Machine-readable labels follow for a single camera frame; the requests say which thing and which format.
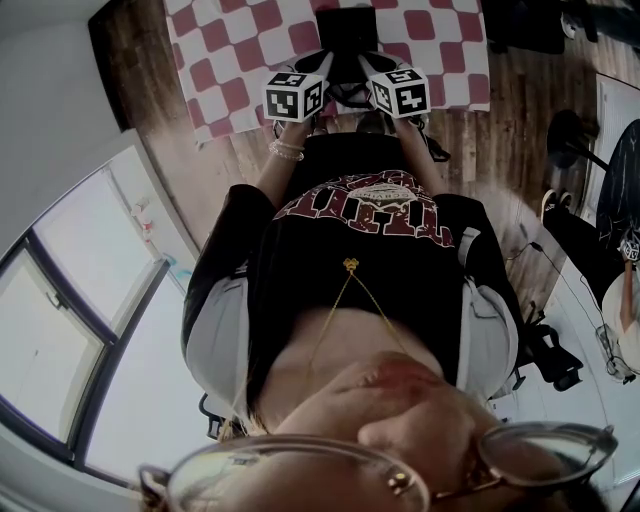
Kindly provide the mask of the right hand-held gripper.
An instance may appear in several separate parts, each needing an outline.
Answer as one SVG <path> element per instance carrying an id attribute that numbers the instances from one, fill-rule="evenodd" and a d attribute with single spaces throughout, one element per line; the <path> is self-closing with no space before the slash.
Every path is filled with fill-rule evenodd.
<path id="1" fill-rule="evenodd" d="M 431 111 L 428 80 L 420 68 L 382 52 L 367 51 L 358 60 L 376 109 L 393 119 Z"/>

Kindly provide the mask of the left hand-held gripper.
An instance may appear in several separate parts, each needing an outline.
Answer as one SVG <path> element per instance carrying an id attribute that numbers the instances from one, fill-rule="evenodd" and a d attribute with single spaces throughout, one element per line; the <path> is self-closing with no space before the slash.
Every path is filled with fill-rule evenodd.
<path id="1" fill-rule="evenodd" d="M 271 72 L 263 84 L 264 118 L 303 122 L 321 112 L 333 59 L 329 50 L 308 52 Z"/>

